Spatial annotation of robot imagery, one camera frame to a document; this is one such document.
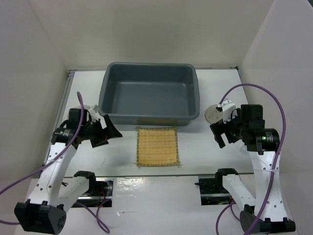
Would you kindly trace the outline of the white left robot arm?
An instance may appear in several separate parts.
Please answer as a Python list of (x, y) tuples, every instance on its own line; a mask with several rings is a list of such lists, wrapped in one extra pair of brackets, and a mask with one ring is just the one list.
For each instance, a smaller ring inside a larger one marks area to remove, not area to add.
[(101, 192), (102, 184), (90, 171), (78, 171), (64, 186), (63, 179), (69, 163), (83, 141), (93, 148), (108, 144), (122, 134), (108, 115), (103, 116), (106, 127), (88, 109), (72, 108), (68, 119), (53, 132), (49, 157), (40, 172), (36, 187), (25, 202), (17, 203), (14, 214), (26, 232), (58, 235), (64, 228), (67, 212), (78, 198)]

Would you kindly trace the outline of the bamboo woven mat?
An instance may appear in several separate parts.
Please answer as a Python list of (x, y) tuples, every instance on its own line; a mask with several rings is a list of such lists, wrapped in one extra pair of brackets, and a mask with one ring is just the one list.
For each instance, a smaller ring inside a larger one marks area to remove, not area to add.
[(177, 166), (179, 161), (176, 127), (137, 128), (136, 165), (138, 167)]

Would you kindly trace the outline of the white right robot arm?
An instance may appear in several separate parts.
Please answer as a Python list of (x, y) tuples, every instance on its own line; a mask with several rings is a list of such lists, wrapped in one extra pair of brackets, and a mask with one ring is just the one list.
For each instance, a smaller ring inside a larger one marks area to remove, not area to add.
[(214, 187), (228, 192), (240, 209), (240, 224), (247, 235), (290, 233), (296, 230), (284, 207), (279, 179), (279, 134), (265, 127), (261, 105), (236, 108), (231, 101), (219, 104), (216, 110), (222, 118), (210, 125), (220, 148), (225, 147), (222, 135), (229, 143), (242, 141), (250, 156), (255, 180), (255, 195), (243, 185), (233, 168), (220, 168)]

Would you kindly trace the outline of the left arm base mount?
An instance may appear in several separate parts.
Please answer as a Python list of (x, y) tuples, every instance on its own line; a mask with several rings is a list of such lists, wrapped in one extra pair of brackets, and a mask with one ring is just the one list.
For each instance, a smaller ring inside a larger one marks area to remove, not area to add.
[(97, 181), (96, 189), (87, 194), (83, 194), (78, 198), (78, 202), (88, 207), (99, 207), (101, 203), (105, 202), (101, 207), (112, 206), (112, 195), (113, 195), (113, 180), (100, 180)]

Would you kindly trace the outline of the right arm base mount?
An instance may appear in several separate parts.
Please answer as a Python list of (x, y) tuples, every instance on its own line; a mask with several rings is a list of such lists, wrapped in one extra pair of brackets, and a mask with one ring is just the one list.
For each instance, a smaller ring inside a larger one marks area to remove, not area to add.
[(228, 205), (232, 201), (230, 193), (217, 181), (215, 175), (200, 175), (194, 183), (199, 188), (201, 205)]

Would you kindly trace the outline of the clear glass oval dish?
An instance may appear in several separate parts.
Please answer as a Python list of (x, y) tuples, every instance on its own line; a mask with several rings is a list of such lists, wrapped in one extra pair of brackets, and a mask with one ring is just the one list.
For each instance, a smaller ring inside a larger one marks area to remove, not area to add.
[[(81, 106), (76, 106), (74, 107), (75, 109), (81, 109)], [(84, 105), (84, 112), (89, 113), (90, 112), (90, 106), (89, 105)]]
[(223, 114), (222, 112), (219, 112), (217, 110), (217, 105), (211, 105), (210, 107), (207, 108), (207, 110), (204, 113), (205, 119), (210, 123), (216, 123), (219, 120), (223, 119)]

